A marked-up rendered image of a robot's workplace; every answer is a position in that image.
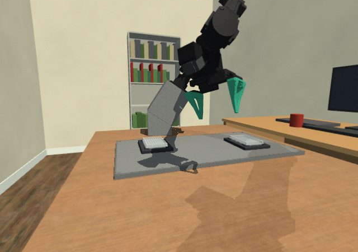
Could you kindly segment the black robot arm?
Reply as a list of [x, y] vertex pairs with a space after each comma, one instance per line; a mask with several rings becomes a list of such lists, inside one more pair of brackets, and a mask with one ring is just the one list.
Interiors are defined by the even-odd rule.
[[239, 33], [238, 18], [247, 8], [245, 1], [219, 0], [219, 3], [222, 6], [211, 13], [196, 42], [177, 49], [181, 66], [179, 71], [182, 74], [170, 82], [184, 92], [187, 92], [185, 89], [190, 79], [194, 80], [223, 69], [220, 49], [230, 45]]

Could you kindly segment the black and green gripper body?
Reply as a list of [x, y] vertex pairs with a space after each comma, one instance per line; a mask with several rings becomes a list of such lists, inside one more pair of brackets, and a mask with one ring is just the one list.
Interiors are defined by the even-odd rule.
[[215, 91], [219, 89], [219, 85], [221, 83], [226, 82], [230, 78], [237, 77], [243, 80], [242, 77], [237, 76], [234, 72], [228, 69], [222, 69], [211, 74], [207, 74], [205, 76], [196, 78], [194, 80], [190, 80], [190, 86], [195, 87], [196, 85], [199, 87], [200, 91], [192, 90], [191, 92], [197, 93], [207, 93], [211, 91]]

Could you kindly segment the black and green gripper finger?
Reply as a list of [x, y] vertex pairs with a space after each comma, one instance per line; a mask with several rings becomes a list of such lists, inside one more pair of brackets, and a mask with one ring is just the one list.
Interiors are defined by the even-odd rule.
[[[194, 108], [194, 111], [199, 119], [203, 119], [203, 103], [204, 103], [204, 95], [197, 92], [185, 92], [185, 97], [191, 104], [191, 106]], [[198, 107], [196, 105], [195, 99], [197, 101]]]
[[233, 109], [235, 113], [239, 111], [240, 100], [246, 86], [246, 82], [243, 80], [234, 77], [227, 80], [230, 98], [232, 101]]

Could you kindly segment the white well plate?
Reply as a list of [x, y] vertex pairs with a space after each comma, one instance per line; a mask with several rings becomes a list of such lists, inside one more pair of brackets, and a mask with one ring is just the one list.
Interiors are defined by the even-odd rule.
[[233, 141], [236, 141], [240, 144], [255, 146], [255, 145], [262, 145], [264, 142], [262, 140], [247, 136], [247, 135], [234, 135], [229, 136], [229, 138]]
[[142, 139], [145, 148], [164, 148], [168, 143], [162, 137], [145, 137]]

